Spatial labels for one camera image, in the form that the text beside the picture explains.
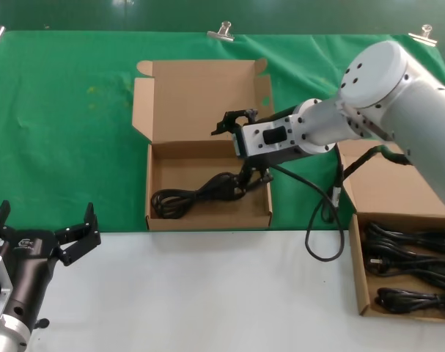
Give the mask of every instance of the white tabletop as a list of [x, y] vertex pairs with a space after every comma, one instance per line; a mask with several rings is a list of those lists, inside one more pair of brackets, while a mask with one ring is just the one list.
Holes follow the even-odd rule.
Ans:
[[[348, 245], [304, 231], [104, 234], [60, 263], [30, 352], [445, 351], [445, 323], [358, 316]], [[312, 248], [332, 255], [337, 232]]]

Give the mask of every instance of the cable bundle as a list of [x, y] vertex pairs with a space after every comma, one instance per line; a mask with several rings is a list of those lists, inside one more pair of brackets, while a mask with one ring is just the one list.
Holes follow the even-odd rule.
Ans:
[[159, 218], [179, 219], [196, 202], [206, 200], [232, 201], [240, 199], [244, 195], [245, 192], [238, 188], [238, 176], [230, 172], [222, 172], [207, 181], [200, 189], [195, 191], [162, 189], [156, 191], [150, 201]]
[[445, 293], [441, 295], [418, 293], [394, 288], [379, 288], [375, 303], [394, 314], [438, 308], [445, 310]]
[[389, 239], [399, 245], [419, 246], [430, 251], [445, 254], [445, 231], [397, 232], [386, 230], [369, 223], [366, 228], [367, 240]]
[[384, 277], [410, 274], [445, 290], [445, 258], [409, 251], [371, 230], [376, 228], [366, 228], [367, 239], [362, 244], [364, 265], [370, 273]]

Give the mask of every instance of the brown cardboard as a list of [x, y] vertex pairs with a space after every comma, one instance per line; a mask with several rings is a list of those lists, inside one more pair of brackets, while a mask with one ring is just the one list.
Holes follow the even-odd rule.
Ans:
[[[349, 166], [375, 141], [347, 141], [339, 144], [345, 167]], [[391, 144], [390, 148], [399, 152]], [[381, 155], [373, 157], [345, 181], [345, 189], [356, 207], [349, 227], [353, 273], [358, 312], [363, 316], [407, 317], [445, 321], [437, 309], [393, 315], [374, 300], [380, 287], [401, 288], [423, 293], [442, 293], [410, 275], [379, 277], [366, 272], [362, 257], [363, 229], [371, 221], [401, 231], [445, 230], [445, 206], [413, 166], [387, 161]], [[425, 253], [423, 249], [413, 248]]]
[[260, 76], [265, 59], [143, 61], [136, 78], [133, 126], [151, 142], [147, 159], [146, 220], [150, 230], [266, 228], [270, 186], [236, 202], [199, 203], [181, 219], [158, 219], [150, 199], [159, 189], [196, 190], [220, 172], [239, 173], [230, 133], [211, 136], [231, 110], [274, 113], [271, 80]]

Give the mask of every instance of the aluminum robot arm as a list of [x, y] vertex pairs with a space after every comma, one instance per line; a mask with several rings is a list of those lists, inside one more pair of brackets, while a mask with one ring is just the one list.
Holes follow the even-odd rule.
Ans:
[[396, 42], [362, 51], [335, 97], [244, 126], [235, 123], [238, 112], [214, 134], [231, 132], [237, 154], [255, 169], [326, 153], [346, 139], [394, 141], [445, 204], [445, 86]]

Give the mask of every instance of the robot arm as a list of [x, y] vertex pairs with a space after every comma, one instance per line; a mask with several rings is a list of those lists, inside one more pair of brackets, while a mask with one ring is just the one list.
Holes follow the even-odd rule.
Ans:
[[362, 51], [345, 70], [335, 97], [310, 99], [248, 125], [228, 125], [238, 156], [258, 170], [326, 153], [346, 139], [394, 141], [445, 204], [445, 86], [396, 42]]
[[[14, 230], [5, 224], [10, 204], [0, 207], [0, 352], [26, 350], [58, 261], [69, 266], [100, 244], [92, 203], [83, 224], [51, 232]], [[66, 249], [61, 246], [72, 243]]]

